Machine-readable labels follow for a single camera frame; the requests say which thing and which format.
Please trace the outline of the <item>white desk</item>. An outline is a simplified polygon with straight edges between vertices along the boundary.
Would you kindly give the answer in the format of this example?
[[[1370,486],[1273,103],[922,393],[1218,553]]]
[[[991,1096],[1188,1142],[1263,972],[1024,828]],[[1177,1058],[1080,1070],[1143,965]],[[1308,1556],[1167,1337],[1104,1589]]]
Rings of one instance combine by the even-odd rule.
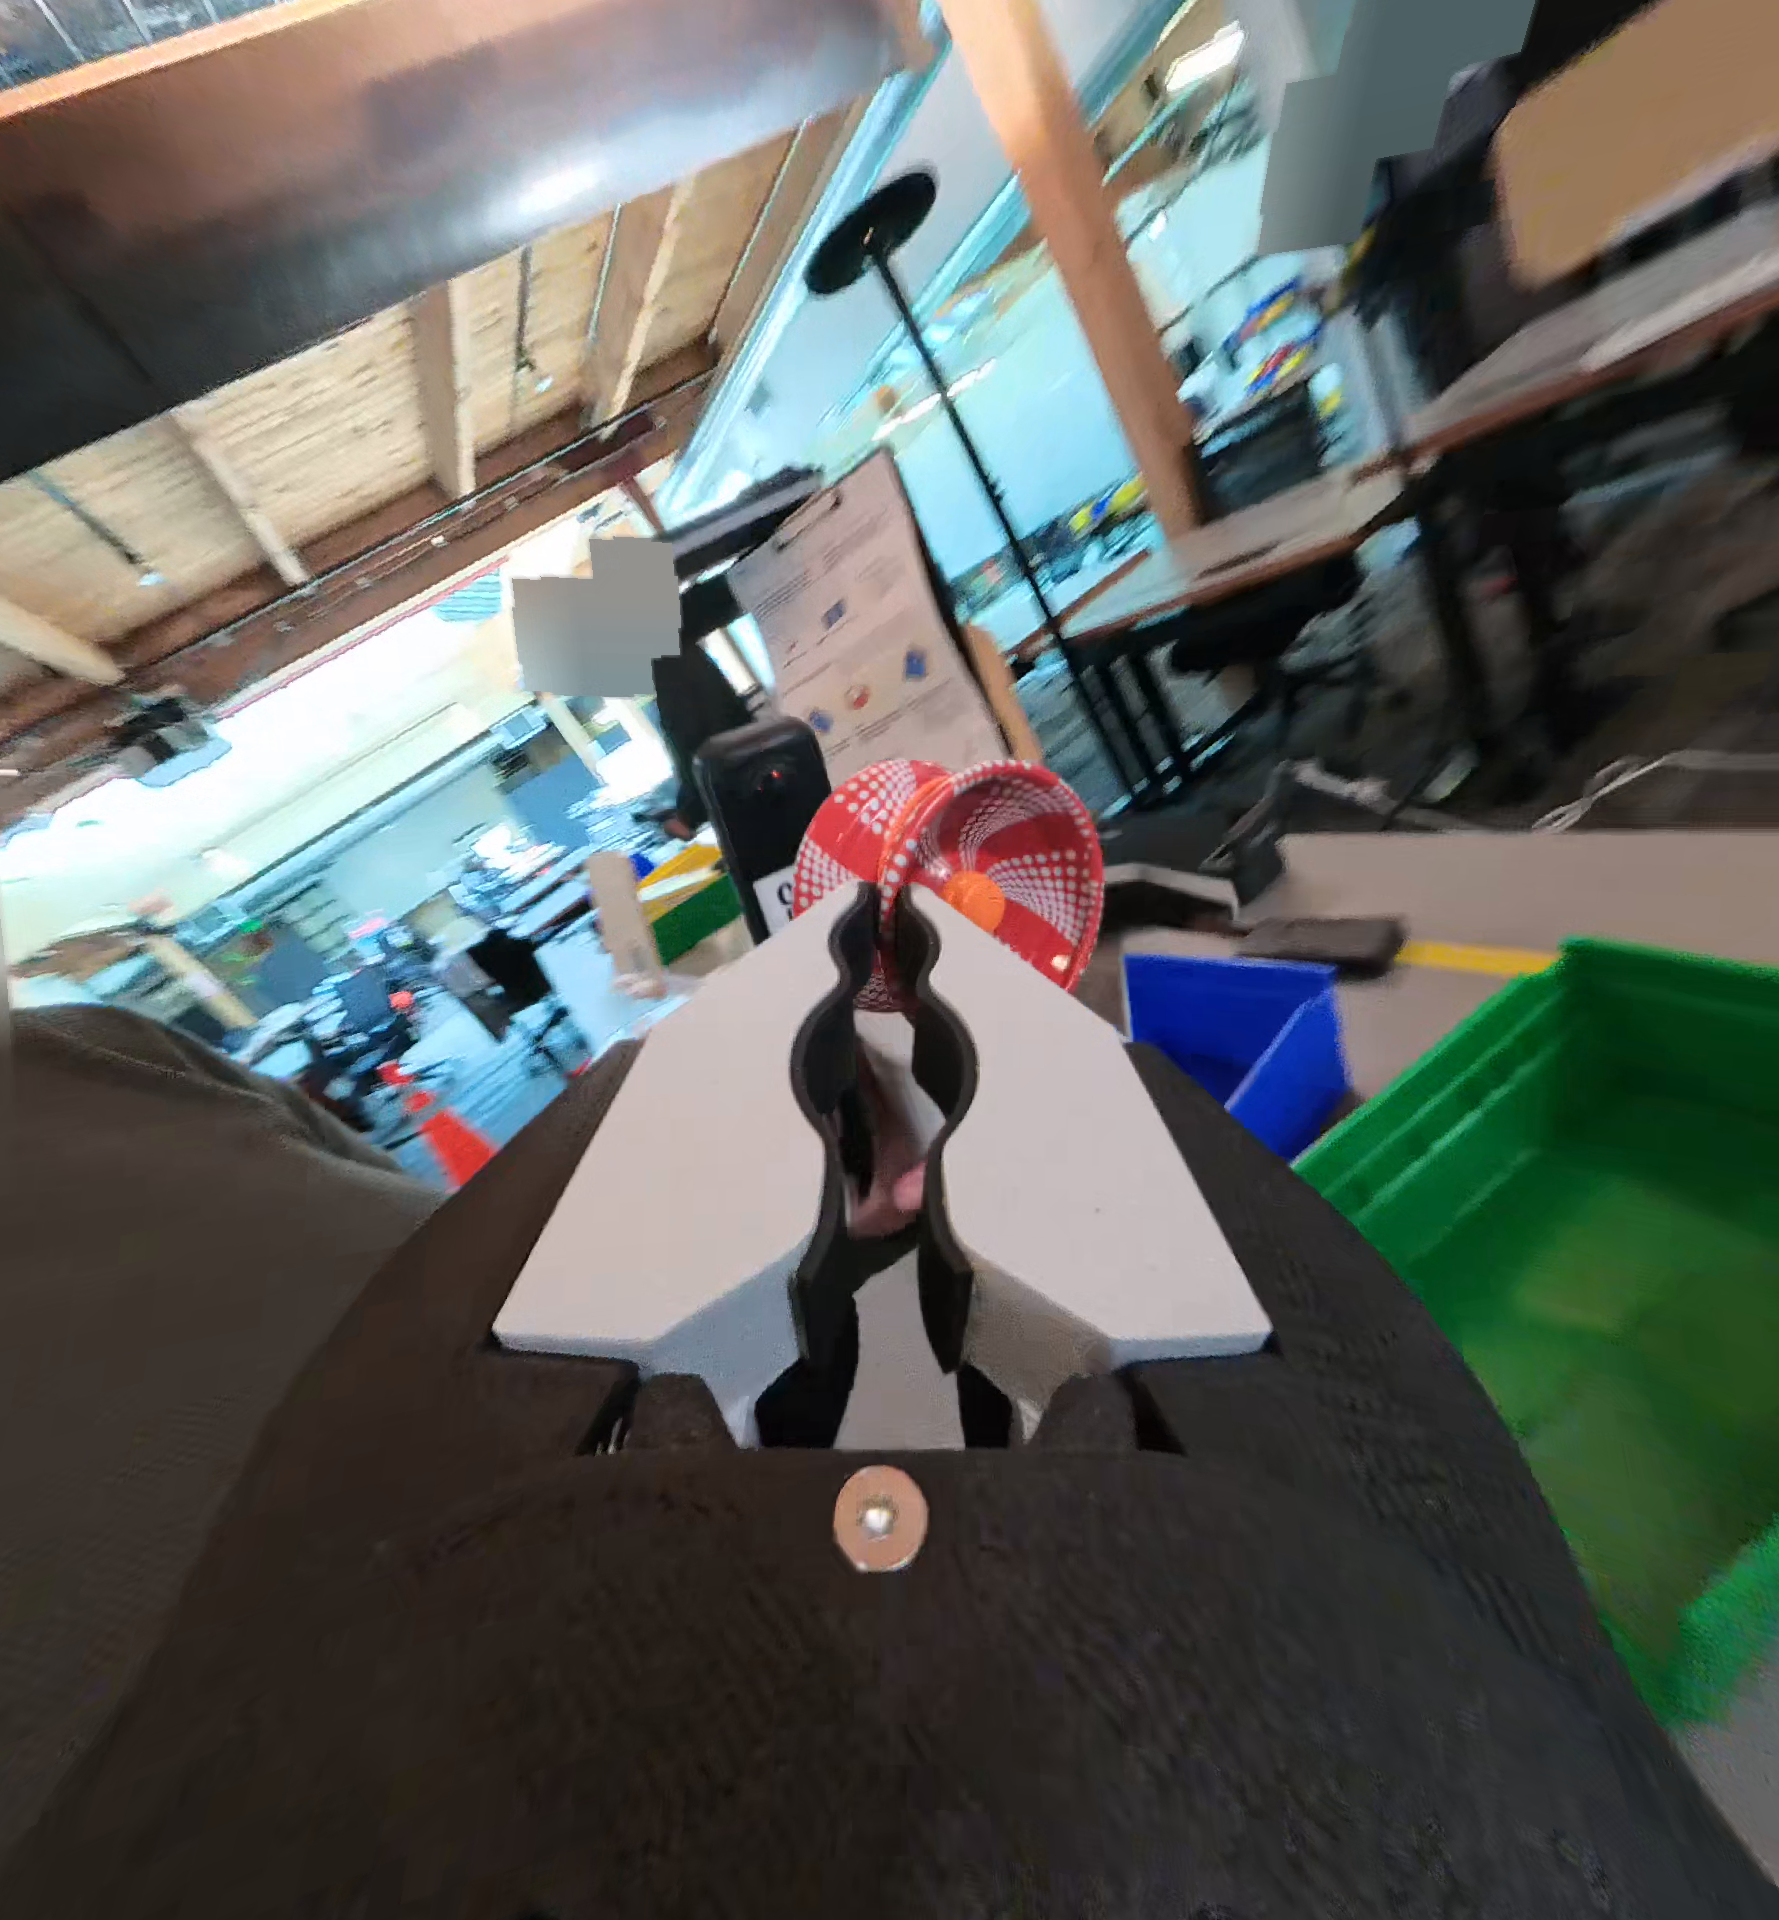
[[[1779,968],[1779,834],[1308,837],[1281,903]],[[1365,1098],[1502,989],[1345,989]],[[1212,1628],[1271,1656],[1155,1695],[1212,1789],[1195,1915],[1779,1915],[1779,1653],[1721,1718],[1663,1724],[1420,1300],[1295,1168],[1221,1145],[1275,1340],[1135,1387],[1236,1522],[1205,1548]]]

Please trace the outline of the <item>black ceiling projector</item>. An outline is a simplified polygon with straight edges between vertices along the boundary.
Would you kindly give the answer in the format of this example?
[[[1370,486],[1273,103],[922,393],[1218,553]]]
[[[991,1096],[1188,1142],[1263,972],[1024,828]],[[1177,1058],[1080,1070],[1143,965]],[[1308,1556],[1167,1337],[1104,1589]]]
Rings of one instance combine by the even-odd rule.
[[[231,740],[198,705],[178,693],[140,699],[108,732],[108,766],[115,777],[164,788],[212,768],[231,753]]]

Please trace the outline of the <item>blue plastic bin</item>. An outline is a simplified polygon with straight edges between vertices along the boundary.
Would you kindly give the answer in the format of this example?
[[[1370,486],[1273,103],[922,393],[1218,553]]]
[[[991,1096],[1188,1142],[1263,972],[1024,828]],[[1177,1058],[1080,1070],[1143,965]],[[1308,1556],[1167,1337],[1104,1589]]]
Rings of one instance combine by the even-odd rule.
[[[1292,1164],[1345,1108],[1355,1082],[1336,973],[1273,957],[1129,954],[1126,1032]]]

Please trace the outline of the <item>instruction sheet board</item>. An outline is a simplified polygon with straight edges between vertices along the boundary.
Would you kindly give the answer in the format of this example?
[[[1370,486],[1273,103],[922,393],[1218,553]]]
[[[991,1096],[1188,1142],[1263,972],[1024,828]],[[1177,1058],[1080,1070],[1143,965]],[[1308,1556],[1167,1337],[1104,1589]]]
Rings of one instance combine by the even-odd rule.
[[[964,770],[1045,759],[994,639],[962,629],[897,462],[877,452],[728,568],[830,784],[883,759]]]

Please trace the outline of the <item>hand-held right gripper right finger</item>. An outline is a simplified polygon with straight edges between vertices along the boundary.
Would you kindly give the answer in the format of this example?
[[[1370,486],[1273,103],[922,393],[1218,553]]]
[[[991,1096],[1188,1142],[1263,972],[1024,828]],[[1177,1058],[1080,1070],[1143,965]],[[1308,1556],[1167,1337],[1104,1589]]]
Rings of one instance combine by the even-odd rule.
[[[1271,1318],[1117,1032],[934,893],[904,898],[916,1288],[945,1373],[1043,1410],[1080,1378],[1258,1354]]]

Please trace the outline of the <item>black object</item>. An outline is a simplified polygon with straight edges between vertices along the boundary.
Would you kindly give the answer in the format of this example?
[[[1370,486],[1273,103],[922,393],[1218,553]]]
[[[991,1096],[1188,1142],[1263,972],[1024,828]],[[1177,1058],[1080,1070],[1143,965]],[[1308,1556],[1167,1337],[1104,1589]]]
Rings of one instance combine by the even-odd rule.
[[[1236,957],[1372,980],[1396,965],[1405,943],[1399,917],[1273,917],[1242,930]]]

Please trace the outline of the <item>tan chair back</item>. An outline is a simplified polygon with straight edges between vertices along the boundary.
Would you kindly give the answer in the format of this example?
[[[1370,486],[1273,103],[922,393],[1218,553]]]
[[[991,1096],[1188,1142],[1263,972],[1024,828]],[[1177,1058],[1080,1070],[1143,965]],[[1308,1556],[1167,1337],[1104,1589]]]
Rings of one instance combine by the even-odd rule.
[[[1653,5],[1502,120],[1507,272],[1539,290],[1775,160],[1779,2]]]

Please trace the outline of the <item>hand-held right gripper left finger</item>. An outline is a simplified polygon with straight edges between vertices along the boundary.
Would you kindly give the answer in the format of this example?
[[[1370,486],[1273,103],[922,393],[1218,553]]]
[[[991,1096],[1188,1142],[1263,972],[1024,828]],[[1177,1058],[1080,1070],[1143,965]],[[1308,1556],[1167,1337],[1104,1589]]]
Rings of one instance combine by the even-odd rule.
[[[492,1319],[502,1349],[694,1378],[752,1417],[803,1356],[795,1278],[843,1219],[827,1108],[872,949],[874,890],[847,885],[645,1032]]]

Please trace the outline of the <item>red white yo-yo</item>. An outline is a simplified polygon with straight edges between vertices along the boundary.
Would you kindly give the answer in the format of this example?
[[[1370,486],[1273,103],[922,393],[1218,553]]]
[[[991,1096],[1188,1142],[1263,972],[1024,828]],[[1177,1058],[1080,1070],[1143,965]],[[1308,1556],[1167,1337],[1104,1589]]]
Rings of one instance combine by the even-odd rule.
[[[1106,905],[1090,810],[1066,780],[1014,757],[964,770],[885,757],[836,784],[805,827],[789,910],[802,917],[860,883],[874,890],[874,963],[854,993],[863,1010],[911,1006],[894,917],[916,893],[947,903],[1062,990],[1080,984]]]

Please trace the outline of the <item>green plastic bin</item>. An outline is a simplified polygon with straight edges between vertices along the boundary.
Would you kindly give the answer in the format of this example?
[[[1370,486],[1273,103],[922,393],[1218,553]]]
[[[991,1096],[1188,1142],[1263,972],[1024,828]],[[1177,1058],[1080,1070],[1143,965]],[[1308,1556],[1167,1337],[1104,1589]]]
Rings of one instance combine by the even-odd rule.
[[[1571,939],[1295,1168],[1476,1376],[1668,1727],[1779,1653],[1779,968]]]

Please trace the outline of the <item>long wooden desk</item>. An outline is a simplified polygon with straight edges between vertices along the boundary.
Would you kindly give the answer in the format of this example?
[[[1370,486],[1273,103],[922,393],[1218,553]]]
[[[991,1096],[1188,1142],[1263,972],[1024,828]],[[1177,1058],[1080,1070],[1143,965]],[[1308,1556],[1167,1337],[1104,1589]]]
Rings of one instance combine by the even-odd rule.
[[[1535,320],[1405,419],[1396,449],[1335,468],[1141,558],[1070,613],[1055,648],[1077,693],[1098,698],[1126,742],[1117,774],[1129,808],[1155,808],[1197,780],[1261,699],[1218,732],[1179,732],[1149,658],[1174,642],[1209,648],[1209,674],[1276,672],[1295,644],[1286,617],[1375,534],[1409,524],[1447,679],[1450,756],[1523,766],[1535,734],[1502,729],[1476,654],[1462,575],[1445,547],[1445,500],[1527,437],[1585,426],[1590,412],[1721,374],[1729,346],[1779,320],[1779,195],[1611,276]]]

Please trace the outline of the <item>white desk stand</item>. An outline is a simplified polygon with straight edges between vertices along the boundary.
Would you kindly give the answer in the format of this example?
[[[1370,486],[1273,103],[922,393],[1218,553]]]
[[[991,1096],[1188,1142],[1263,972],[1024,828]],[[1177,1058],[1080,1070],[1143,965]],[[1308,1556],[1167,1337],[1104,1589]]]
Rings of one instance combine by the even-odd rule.
[[[639,895],[632,858],[596,848],[585,859],[589,907],[614,984],[645,993],[661,984],[661,950]]]

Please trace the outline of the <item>black floor lamp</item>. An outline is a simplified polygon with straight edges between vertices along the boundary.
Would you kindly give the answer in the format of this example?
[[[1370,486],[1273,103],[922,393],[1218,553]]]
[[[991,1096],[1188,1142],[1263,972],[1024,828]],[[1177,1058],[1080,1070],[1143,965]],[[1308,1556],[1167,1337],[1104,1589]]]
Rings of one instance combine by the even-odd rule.
[[[890,303],[902,333],[925,374],[927,387],[947,422],[947,429],[970,466],[977,490],[997,523],[998,539],[1014,564],[1026,592],[1036,602],[1047,639],[1067,672],[1077,703],[1098,742],[1102,756],[1122,784],[1122,802],[1115,816],[1127,810],[1153,810],[1166,787],[1158,762],[1149,750],[1136,712],[1122,685],[1120,647],[1112,639],[1077,642],[1067,633],[1062,610],[1055,610],[1035,559],[1026,553],[1018,528],[1008,513],[992,470],[985,466],[965,419],[950,395],[950,377],[923,338],[911,295],[902,286],[894,255],[922,228],[936,198],[936,179],[931,168],[905,170],[862,198],[850,210],[830,224],[814,245],[805,269],[805,290],[827,299],[870,276]]]

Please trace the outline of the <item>green parts bin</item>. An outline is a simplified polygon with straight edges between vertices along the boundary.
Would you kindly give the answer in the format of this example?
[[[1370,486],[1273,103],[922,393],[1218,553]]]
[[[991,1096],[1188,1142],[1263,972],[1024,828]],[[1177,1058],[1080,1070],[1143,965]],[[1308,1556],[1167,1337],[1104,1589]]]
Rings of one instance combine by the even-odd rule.
[[[654,899],[642,890],[642,905],[664,968],[718,933],[744,924],[744,903],[725,872],[680,877]]]

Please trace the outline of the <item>wooden post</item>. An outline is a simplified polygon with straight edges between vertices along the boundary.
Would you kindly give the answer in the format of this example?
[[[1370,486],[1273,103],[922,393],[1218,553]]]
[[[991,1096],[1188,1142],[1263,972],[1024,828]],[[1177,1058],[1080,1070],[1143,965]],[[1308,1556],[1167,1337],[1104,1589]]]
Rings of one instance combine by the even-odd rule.
[[[1014,168],[1163,539],[1204,524],[1192,419],[1115,224],[1094,142],[1035,2],[942,2],[953,49]]]

